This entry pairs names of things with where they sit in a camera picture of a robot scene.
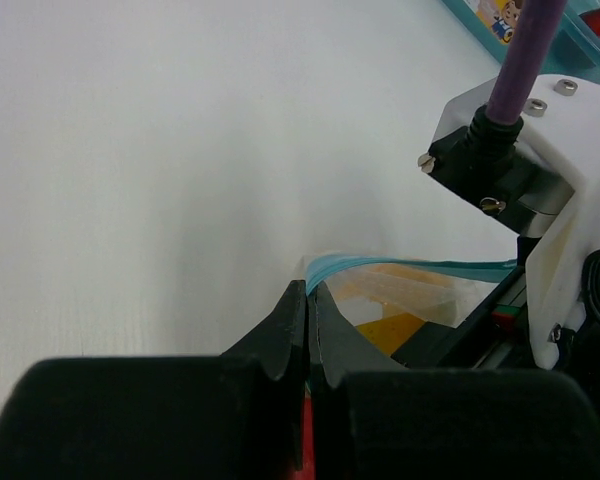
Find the clear zip top bag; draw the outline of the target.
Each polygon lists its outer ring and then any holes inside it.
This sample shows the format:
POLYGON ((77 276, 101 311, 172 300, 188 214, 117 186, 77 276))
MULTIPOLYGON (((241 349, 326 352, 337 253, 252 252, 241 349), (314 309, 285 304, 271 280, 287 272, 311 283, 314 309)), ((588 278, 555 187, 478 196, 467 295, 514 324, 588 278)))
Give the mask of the clear zip top bag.
POLYGON ((425 321, 424 326, 456 329, 516 266, 514 259, 435 261, 332 253, 303 257, 298 276, 308 293, 326 286, 355 328, 407 313, 425 321))

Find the yellow green fake mango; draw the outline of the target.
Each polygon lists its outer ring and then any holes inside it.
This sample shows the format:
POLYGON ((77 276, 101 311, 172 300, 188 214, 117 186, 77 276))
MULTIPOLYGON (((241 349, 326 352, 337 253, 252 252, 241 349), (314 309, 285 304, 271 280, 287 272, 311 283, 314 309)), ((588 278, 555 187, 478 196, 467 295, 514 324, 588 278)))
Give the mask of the yellow green fake mango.
POLYGON ((424 325, 425 321, 403 313, 358 325, 356 329, 381 352, 391 356, 424 325))

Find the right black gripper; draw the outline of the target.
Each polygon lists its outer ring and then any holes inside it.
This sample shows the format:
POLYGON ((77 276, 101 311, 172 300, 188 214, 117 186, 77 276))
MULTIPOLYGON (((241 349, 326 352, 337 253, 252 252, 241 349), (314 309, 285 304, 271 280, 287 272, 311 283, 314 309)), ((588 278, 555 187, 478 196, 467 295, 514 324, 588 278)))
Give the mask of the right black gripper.
MULTIPOLYGON (((408 368, 533 368, 525 269, 513 272, 457 328, 426 323, 391 354, 408 368)), ((550 327, 558 350, 553 367, 600 395, 600 249, 589 254, 576 277, 576 301, 550 327)))

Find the red fake tomato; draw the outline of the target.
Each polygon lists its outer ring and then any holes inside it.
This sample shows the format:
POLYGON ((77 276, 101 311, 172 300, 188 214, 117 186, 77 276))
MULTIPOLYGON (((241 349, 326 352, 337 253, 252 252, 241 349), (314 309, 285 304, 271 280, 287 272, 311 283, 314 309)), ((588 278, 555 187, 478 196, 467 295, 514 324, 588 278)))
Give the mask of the red fake tomato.
POLYGON ((313 429, 313 403, 308 387, 305 388, 302 423, 302 466, 296 472, 295 479, 315 480, 315 448, 313 429))

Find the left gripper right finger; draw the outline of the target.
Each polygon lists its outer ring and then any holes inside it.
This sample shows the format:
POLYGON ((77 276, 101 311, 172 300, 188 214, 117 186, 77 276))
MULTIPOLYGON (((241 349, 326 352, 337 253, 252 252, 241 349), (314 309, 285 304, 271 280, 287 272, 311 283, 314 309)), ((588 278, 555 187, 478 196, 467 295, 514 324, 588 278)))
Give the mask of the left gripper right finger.
POLYGON ((407 369, 329 289, 307 299, 320 479, 600 479, 600 419, 570 377, 537 369, 407 369))

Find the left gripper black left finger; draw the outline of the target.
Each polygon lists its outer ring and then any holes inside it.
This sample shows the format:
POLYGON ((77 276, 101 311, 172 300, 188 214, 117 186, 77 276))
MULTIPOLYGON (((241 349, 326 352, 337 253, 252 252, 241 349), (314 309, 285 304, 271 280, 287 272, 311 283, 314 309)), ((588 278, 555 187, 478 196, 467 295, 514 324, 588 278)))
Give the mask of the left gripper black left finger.
POLYGON ((0 413, 0 479, 289 479, 302 466, 305 285, 218 356, 55 358, 0 413))

